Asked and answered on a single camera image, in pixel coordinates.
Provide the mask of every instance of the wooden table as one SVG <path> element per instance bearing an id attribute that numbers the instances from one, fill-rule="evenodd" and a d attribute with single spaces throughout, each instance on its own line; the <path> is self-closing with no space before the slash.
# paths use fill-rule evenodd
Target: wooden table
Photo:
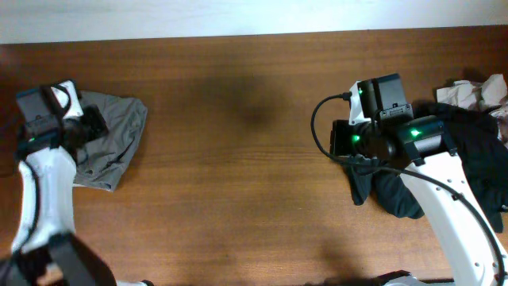
<path id="1" fill-rule="evenodd" d="M 400 73 L 408 101 L 449 79 L 508 75 L 508 27 L 410 29 L 0 46 L 2 123 L 17 91 L 72 78 L 84 90 L 148 107 L 140 147 L 114 193 L 74 192 L 79 236 L 117 278 L 156 284 L 304 284 L 405 269 L 450 268 L 426 219 L 399 219 L 370 198 L 353 205 L 346 177 L 316 148 L 310 114 L 357 79 Z M 332 120 L 317 117 L 328 144 Z M 2 132 L 12 168 L 14 129 Z M 0 180 L 0 249 L 21 202 Z M 499 235 L 508 246 L 508 235 Z"/>

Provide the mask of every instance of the black fabric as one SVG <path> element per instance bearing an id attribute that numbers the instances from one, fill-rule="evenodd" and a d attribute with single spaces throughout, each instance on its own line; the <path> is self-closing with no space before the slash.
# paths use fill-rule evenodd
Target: black fabric
<path id="1" fill-rule="evenodd" d="M 436 115 L 450 132 L 462 160 L 471 190 L 495 232 L 502 232 L 499 212 L 508 209 L 508 149 L 498 140 L 498 126 L 489 114 L 464 110 L 444 103 L 427 103 L 414 110 L 415 118 Z M 398 218 L 420 218 L 423 210 L 399 176 L 378 172 L 359 176 L 350 168 L 346 173 L 356 189 L 356 205 L 364 202 L 371 190 L 378 203 Z"/>

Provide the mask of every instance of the crumpled white cloth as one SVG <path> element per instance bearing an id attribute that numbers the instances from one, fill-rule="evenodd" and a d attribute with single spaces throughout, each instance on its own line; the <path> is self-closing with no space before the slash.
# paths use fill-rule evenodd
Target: crumpled white cloth
<path id="1" fill-rule="evenodd" d="M 498 138 L 508 148 L 508 97 L 506 82 L 502 75 L 491 75 L 485 83 L 459 80 L 453 87 L 437 90 L 437 101 L 467 110 L 485 111 L 499 106 L 490 112 L 498 119 Z"/>

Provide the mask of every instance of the white wall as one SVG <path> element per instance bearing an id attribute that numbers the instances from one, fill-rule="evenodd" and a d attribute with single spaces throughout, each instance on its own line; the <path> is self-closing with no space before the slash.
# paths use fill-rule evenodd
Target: white wall
<path id="1" fill-rule="evenodd" d="M 0 44 L 508 24 L 508 0 L 0 0 Z"/>

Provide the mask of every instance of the gray cloth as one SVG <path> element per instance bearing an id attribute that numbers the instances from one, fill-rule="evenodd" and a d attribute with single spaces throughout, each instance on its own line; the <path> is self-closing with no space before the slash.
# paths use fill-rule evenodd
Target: gray cloth
<path id="1" fill-rule="evenodd" d="M 108 135 L 78 151 L 75 185 L 114 191 L 139 145 L 148 109 L 139 99 L 81 91 L 82 107 L 97 105 Z"/>

